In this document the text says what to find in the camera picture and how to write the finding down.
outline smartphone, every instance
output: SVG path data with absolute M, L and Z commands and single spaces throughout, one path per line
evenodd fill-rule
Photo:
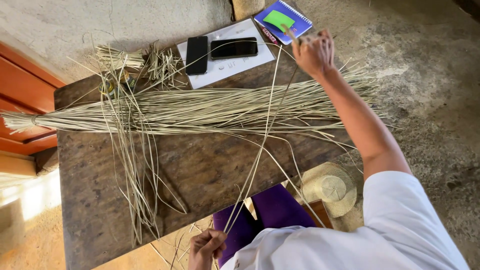
M 214 40 L 210 43 L 210 50 L 212 60 L 257 56 L 257 38 Z
M 202 75 L 207 73 L 208 37 L 189 37 L 187 40 L 187 75 Z

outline wooden door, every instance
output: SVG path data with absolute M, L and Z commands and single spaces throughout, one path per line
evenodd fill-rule
M 46 113 L 55 109 L 53 92 L 65 84 L 0 44 L 0 85 L 0 110 Z M 52 129 L 34 127 L 10 134 L 12 131 L 0 120 L 1 151 L 30 155 L 57 145 Z

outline dark wooden tabletop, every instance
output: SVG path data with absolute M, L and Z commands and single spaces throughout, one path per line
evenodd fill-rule
M 270 47 L 275 56 L 278 48 Z M 285 46 L 291 53 L 291 46 Z M 256 88 L 272 84 L 276 61 L 263 64 L 223 79 L 207 87 Z M 287 84 L 296 64 L 282 53 L 276 84 Z M 293 82 L 309 80 L 300 68 Z M 179 77 L 186 82 L 186 77 Z M 95 88 L 101 79 L 94 75 L 55 91 L 55 108 L 71 104 Z M 81 101 L 97 101 L 93 91 Z M 332 130 L 339 142 L 348 142 L 344 130 Z M 132 247 L 132 228 L 128 202 L 119 191 L 123 168 L 114 160 L 112 142 L 107 133 L 81 133 L 58 130 L 63 233 L 67 269 L 90 270 L 119 257 Z M 249 139 L 262 140 L 251 135 Z M 284 135 L 292 145 L 301 172 L 324 163 L 344 150 L 335 144 L 300 135 Z M 156 138 L 162 179 L 181 197 L 188 214 L 179 214 L 163 206 L 157 218 L 161 235 L 235 203 L 258 147 L 245 140 L 224 134 L 165 135 Z M 269 138 L 265 143 L 289 176 L 296 175 L 290 148 L 285 141 Z M 261 192 L 286 178 L 267 155 L 261 156 L 251 194 Z M 154 240 L 148 230 L 143 245 Z

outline white paper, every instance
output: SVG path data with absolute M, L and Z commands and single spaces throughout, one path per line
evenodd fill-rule
M 260 32 L 255 27 L 252 19 L 244 20 L 234 25 L 227 26 L 217 31 L 206 34 L 208 44 L 213 40 L 256 37 L 258 43 L 258 55 L 253 57 L 222 59 L 212 61 L 208 55 L 207 73 L 203 75 L 188 76 L 193 89 L 198 89 L 221 79 L 225 79 L 242 71 L 270 62 L 275 59 L 270 49 L 263 43 Z M 177 45 L 183 64 L 187 59 L 187 42 Z

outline green sticky note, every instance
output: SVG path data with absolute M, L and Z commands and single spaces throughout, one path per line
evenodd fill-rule
M 276 27 L 278 27 L 278 28 L 280 29 L 280 31 L 284 32 L 285 30 L 283 29 L 282 24 L 284 24 L 284 25 L 286 25 L 286 26 L 288 26 L 288 27 L 291 27 L 295 21 L 292 20 L 292 19 L 291 19 L 290 17 L 288 17 L 287 15 L 281 13 L 281 12 L 278 12 L 278 11 L 276 11 L 276 10 L 272 10 L 272 12 L 270 12 L 270 13 L 264 18 L 264 22 L 273 24 L 273 25 L 275 25 Z

